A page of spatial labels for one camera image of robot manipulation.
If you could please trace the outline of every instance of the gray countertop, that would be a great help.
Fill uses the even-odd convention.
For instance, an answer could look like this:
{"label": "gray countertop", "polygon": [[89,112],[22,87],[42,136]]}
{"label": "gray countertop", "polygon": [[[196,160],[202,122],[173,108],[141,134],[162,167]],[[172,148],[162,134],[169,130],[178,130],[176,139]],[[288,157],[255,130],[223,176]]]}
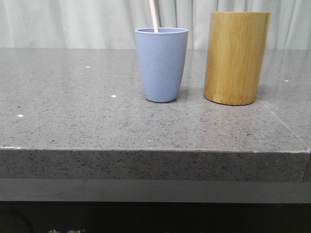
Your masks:
{"label": "gray countertop", "polygon": [[135,50],[0,49],[0,177],[310,181],[311,52],[266,51],[246,106],[203,97],[206,56],[154,103]]}

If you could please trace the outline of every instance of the pink straw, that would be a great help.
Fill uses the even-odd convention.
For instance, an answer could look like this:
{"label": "pink straw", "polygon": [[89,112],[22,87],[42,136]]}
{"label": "pink straw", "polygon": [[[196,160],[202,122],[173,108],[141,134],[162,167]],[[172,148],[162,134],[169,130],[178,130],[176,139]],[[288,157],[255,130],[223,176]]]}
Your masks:
{"label": "pink straw", "polygon": [[157,21],[156,21],[156,7],[155,7],[155,0],[149,0],[150,4],[150,11],[151,11],[151,16],[152,16],[152,23],[154,25],[154,32],[158,33],[158,26],[157,26]]}

